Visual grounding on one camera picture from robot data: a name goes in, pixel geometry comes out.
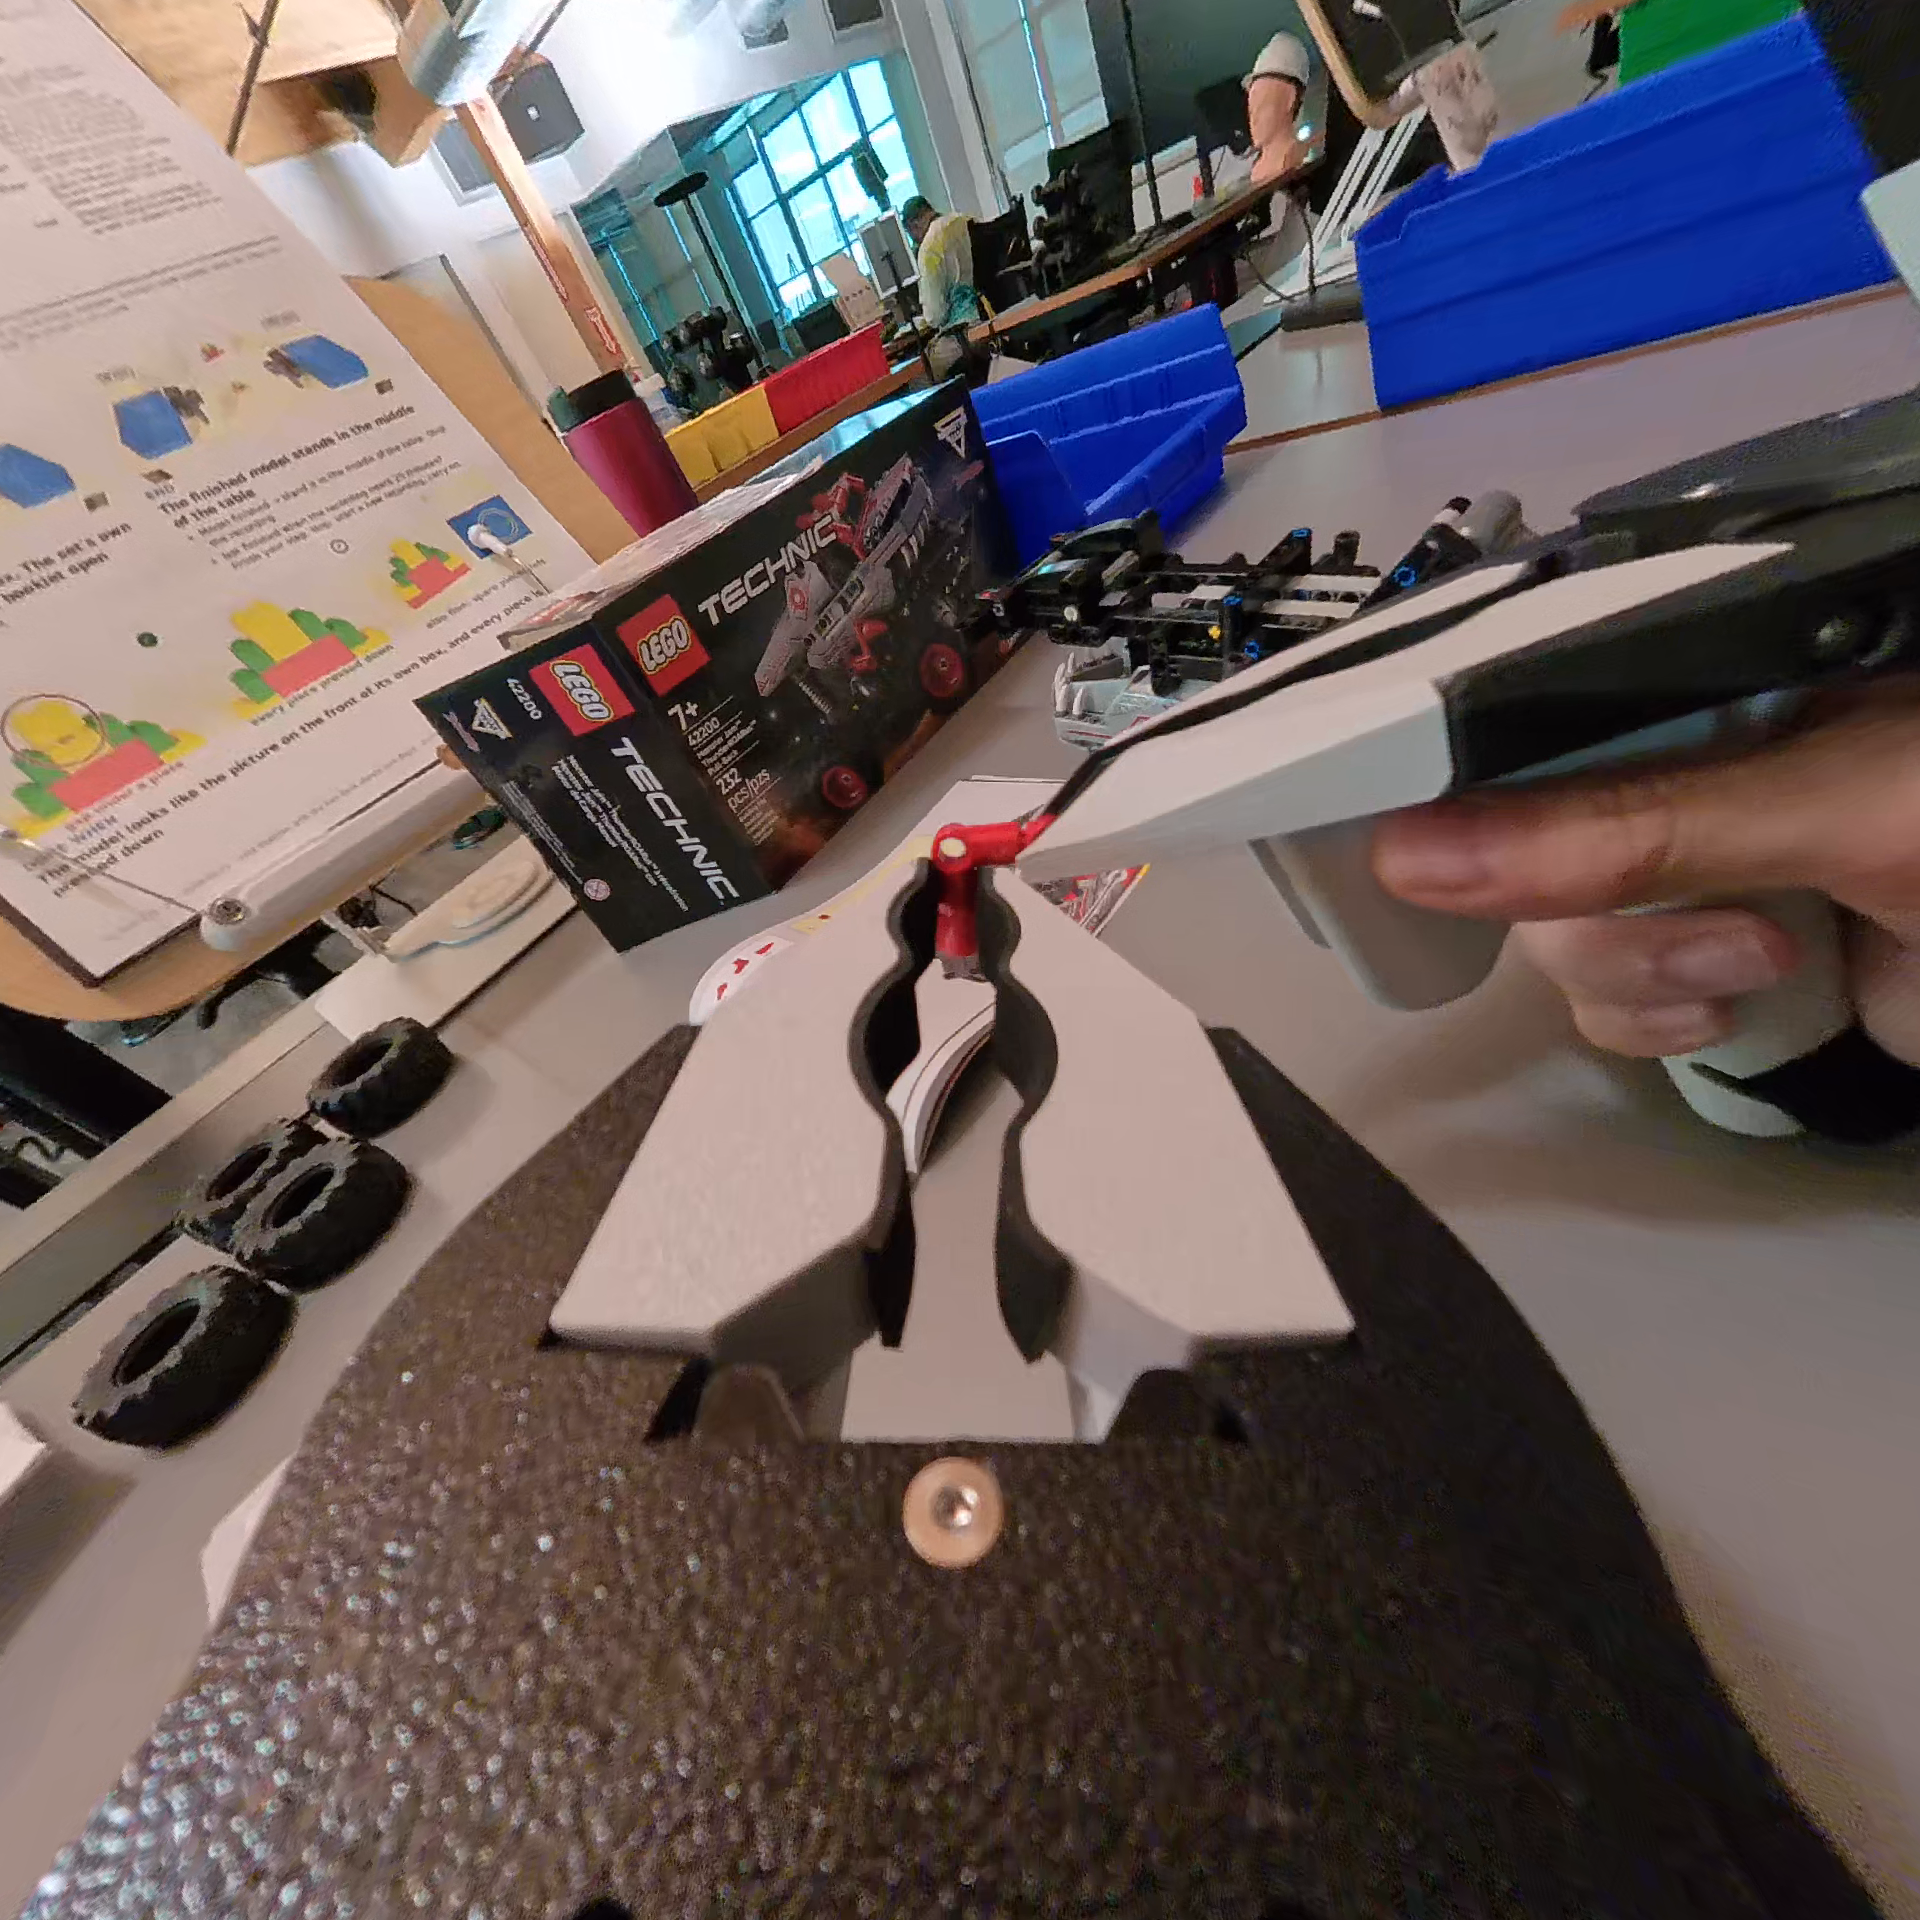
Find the large glass window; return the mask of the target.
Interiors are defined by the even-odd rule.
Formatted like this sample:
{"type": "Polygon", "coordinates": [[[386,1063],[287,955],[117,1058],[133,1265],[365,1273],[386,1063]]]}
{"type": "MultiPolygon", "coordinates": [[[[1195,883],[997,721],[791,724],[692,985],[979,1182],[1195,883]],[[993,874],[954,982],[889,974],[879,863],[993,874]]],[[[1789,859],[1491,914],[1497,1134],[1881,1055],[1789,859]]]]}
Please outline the large glass window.
{"type": "Polygon", "coordinates": [[[925,131],[905,57],[857,59],[680,121],[575,208],[667,398],[729,395],[697,340],[706,316],[725,323],[717,354],[759,372],[849,334],[829,266],[869,274],[865,232],[922,188],[925,131]]]}

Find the red toy connector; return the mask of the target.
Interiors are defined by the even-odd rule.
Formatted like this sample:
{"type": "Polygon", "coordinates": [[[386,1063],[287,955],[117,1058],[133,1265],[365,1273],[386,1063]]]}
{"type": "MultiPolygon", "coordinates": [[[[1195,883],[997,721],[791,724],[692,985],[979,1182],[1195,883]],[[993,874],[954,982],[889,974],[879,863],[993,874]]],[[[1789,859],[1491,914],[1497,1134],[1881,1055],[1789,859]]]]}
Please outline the red toy connector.
{"type": "Polygon", "coordinates": [[[1037,812],[1004,823],[946,823],[931,836],[931,868],[940,878],[933,951],[946,976],[988,976],[979,940],[981,875],[1015,867],[1051,823],[1051,812],[1037,812]]]}

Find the grey desk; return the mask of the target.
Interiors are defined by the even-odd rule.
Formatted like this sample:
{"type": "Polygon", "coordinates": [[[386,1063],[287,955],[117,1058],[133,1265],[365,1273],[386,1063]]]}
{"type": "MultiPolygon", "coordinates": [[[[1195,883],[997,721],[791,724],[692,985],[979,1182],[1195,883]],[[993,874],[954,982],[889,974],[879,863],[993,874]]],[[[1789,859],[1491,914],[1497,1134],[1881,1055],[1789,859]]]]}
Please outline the grey desk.
{"type": "Polygon", "coordinates": [[[416,1196],[199,1442],[76,1431],[170,1248],[7,1380],[5,1915],[1916,1915],[1916,1150],[1744,1144],[1525,960],[1375,1009],[1245,852],[1112,951],[1276,1065],[1361,1330],[1116,1447],[995,1304],[999,1080],[841,1442],[660,1427],[545,1334],[711,959],[970,777],[1040,648],[793,897],[453,1022],[416,1196]]]}

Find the toy vehicle model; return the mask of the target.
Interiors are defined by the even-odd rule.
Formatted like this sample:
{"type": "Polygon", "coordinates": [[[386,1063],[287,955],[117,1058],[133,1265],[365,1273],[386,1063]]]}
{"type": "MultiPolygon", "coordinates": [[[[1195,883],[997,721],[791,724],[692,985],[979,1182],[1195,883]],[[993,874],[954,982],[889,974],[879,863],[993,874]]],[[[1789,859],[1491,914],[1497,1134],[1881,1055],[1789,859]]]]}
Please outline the toy vehicle model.
{"type": "Polygon", "coordinates": [[[1097,753],[1248,668],[1530,537],[1521,502],[1495,490],[1452,499],[1388,569],[1361,562],[1355,534],[1317,553],[1307,528],[1260,561],[1195,566],[1167,546],[1162,516],[1147,510],[1057,535],[1042,558],[977,598],[964,633],[1064,648],[1055,729],[1066,746],[1097,753]]]}

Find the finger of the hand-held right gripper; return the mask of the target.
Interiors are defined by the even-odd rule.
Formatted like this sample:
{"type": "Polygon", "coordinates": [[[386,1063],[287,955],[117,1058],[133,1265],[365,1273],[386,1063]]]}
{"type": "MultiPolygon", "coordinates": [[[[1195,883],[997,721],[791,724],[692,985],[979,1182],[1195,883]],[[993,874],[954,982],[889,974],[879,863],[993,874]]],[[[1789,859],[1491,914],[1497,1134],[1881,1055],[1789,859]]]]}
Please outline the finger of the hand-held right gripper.
{"type": "Polygon", "coordinates": [[[1019,855],[1025,880],[1137,867],[1436,800],[1450,721],[1424,681],[1317,680],[1121,743],[1019,855]]]}
{"type": "Polygon", "coordinates": [[[1698,753],[1784,699],[1789,658],[1748,639],[1787,542],[1711,542],[1573,568],[1561,553],[1460,576],[1431,609],[1370,615],[1364,635],[1304,648],[1143,731],[1185,729],[1309,681],[1431,684],[1455,777],[1548,777],[1698,753]]]}

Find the dark toy set box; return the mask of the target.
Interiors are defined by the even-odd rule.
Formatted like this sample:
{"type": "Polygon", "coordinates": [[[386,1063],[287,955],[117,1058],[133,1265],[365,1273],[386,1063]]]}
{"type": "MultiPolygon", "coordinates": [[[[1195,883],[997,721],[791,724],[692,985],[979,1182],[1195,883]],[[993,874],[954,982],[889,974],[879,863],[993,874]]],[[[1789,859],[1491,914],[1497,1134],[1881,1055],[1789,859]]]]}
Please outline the dark toy set box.
{"type": "Polygon", "coordinates": [[[768,899],[1010,662],[961,380],[839,424],[416,698],[618,954],[768,899]]]}

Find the black wall speaker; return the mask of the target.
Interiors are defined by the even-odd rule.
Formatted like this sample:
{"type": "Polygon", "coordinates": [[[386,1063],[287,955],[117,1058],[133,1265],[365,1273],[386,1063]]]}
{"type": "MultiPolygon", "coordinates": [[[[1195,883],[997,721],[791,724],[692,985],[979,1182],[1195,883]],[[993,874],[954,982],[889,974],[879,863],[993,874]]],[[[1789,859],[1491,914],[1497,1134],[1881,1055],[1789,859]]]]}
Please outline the black wall speaker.
{"type": "Polygon", "coordinates": [[[560,72],[543,55],[519,63],[492,87],[492,96],[527,162],[563,155],[585,136],[560,72]]]}

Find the maroon cylinder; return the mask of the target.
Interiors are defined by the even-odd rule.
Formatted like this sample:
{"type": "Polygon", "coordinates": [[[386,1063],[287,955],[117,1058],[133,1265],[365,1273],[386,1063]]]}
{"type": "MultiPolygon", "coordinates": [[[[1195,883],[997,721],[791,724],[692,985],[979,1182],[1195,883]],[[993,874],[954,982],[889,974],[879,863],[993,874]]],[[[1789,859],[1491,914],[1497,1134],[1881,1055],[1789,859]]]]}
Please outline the maroon cylinder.
{"type": "Polygon", "coordinates": [[[697,494],[628,371],[554,391],[546,412],[568,454],[637,537],[697,510],[697,494]]]}

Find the blue plastic bin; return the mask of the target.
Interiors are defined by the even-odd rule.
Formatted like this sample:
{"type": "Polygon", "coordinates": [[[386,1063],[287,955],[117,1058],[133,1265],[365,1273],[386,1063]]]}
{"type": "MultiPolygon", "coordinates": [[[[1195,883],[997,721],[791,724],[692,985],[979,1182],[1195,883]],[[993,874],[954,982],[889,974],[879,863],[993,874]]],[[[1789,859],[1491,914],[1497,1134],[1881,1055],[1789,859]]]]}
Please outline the blue plastic bin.
{"type": "Polygon", "coordinates": [[[1803,15],[1436,168],[1355,234],[1402,409],[1896,282],[1803,15]]]}
{"type": "Polygon", "coordinates": [[[1175,534],[1245,427],[1228,327],[1191,306],[972,393],[1015,562],[1055,537],[1154,512],[1175,534]]]}

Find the yellow plastic bin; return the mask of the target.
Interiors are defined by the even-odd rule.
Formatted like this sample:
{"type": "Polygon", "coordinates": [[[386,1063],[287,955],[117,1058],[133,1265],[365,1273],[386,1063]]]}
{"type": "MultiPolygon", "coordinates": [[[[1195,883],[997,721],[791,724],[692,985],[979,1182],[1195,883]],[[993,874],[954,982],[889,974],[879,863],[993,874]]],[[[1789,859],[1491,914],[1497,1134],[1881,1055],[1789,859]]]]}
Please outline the yellow plastic bin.
{"type": "Polygon", "coordinates": [[[717,475],[746,465],[759,451],[777,444],[777,424],[765,384],[705,409],[696,419],[663,432],[667,451],[680,462],[687,481],[701,490],[717,475]]]}

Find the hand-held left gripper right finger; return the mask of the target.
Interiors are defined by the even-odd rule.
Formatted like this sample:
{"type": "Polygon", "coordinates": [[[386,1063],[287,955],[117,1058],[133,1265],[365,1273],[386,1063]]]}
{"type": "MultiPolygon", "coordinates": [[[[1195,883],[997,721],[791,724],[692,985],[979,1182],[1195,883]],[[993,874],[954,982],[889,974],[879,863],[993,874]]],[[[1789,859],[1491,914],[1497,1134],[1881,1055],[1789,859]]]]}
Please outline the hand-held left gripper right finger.
{"type": "Polygon", "coordinates": [[[1331,1347],[1347,1308],[1203,1022],[993,872],[999,1314],[1097,1442],[1143,1377],[1331,1347]]]}

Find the dark display board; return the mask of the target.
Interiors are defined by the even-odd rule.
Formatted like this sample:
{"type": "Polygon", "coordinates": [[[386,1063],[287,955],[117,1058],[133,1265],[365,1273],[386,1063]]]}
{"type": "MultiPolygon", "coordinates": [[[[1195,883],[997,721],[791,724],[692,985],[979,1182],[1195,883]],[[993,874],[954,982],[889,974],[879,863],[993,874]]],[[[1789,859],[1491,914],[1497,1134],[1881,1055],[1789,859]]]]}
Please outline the dark display board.
{"type": "Polygon", "coordinates": [[[1455,175],[1479,168],[1500,100],[1455,3],[1301,3],[1340,99],[1370,131],[1424,111],[1455,175]]]}

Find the instruction booklet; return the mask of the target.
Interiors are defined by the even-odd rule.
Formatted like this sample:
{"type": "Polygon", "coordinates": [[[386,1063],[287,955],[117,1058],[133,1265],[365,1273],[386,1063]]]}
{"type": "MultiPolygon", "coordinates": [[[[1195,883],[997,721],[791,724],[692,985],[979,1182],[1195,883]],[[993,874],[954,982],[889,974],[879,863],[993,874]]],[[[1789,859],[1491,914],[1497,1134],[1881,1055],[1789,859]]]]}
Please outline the instruction booklet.
{"type": "MultiPolygon", "coordinates": [[[[1057,783],[1042,777],[973,775],[951,787],[922,816],[915,831],[873,868],[857,875],[839,895],[816,904],[793,919],[770,927],[736,942],[721,954],[699,979],[690,1001],[688,1019],[706,1025],[725,1004],[738,999],[752,976],[763,971],[777,955],[795,950],[808,938],[828,929],[834,919],[861,905],[897,880],[933,846],[933,833],[945,825],[995,825],[1040,812],[1057,783]]],[[[1106,927],[1137,892],[1147,867],[1076,875],[1042,884],[1042,897],[1083,934],[1103,938],[1106,927]]],[[[922,1047],[915,1060],[901,1071],[889,1089],[889,1108],[903,1129],[905,1171],[922,1175],[933,1142],[943,1127],[948,1097],[968,1075],[981,1049],[988,1047],[995,1027],[993,991],[986,984],[940,976],[933,967],[916,985],[922,1047]]]]}

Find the mannequin head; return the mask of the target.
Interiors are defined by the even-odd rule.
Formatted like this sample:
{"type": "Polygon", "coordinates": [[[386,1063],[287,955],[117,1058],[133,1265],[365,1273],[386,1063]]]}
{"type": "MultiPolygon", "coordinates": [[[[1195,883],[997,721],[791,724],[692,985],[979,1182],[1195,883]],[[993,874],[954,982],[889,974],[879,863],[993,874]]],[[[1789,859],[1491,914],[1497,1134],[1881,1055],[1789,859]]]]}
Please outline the mannequin head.
{"type": "Polygon", "coordinates": [[[1297,176],[1317,158],[1317,145],[1304,134],[1306,94],[1312,63],[1292,33],[1273,33],[1241,81],[1250,136],[1250,185],[1271,185],[1297,176]]]}

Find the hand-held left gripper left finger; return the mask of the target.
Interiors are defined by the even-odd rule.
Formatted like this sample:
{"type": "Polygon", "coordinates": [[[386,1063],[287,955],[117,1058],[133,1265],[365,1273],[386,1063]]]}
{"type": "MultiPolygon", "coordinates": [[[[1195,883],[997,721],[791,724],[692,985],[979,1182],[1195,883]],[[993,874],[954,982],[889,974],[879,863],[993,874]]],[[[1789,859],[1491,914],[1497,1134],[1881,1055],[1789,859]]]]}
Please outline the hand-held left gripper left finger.
{"type": "Polygon", "coordinates": [[[922,1049],[931,865],[843,897],[709,1012],[546,1330],[584,1354],[696,1360],[706,1384],[841,1431],[852,1356],[898,1339],[915,1273],[901,1123],[922,1049]]]}

